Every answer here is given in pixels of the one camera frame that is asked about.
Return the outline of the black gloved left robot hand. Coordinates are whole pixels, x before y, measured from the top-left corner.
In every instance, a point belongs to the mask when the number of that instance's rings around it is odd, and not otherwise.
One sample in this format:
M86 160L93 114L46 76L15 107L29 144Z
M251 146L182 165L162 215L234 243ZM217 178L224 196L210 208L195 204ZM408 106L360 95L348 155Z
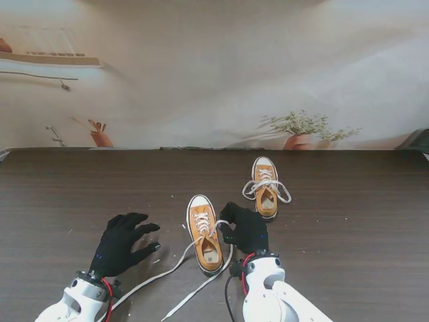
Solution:
M100 279L116 277L156 252L160 248L158 242L135 252L132 250L145 234L160 229L155 223L144 224L146 219L148 215L143 213L128 213L112 218L102 234L88 272Z

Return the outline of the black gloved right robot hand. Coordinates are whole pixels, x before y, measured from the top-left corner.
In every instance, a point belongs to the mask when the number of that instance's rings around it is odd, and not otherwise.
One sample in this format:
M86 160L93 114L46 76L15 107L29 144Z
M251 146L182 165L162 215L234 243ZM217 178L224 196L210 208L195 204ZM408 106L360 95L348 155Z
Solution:
M244 254L269 252L267 225L259 213L229 202L221 211L221 220L227 221L219 225L226 244Z

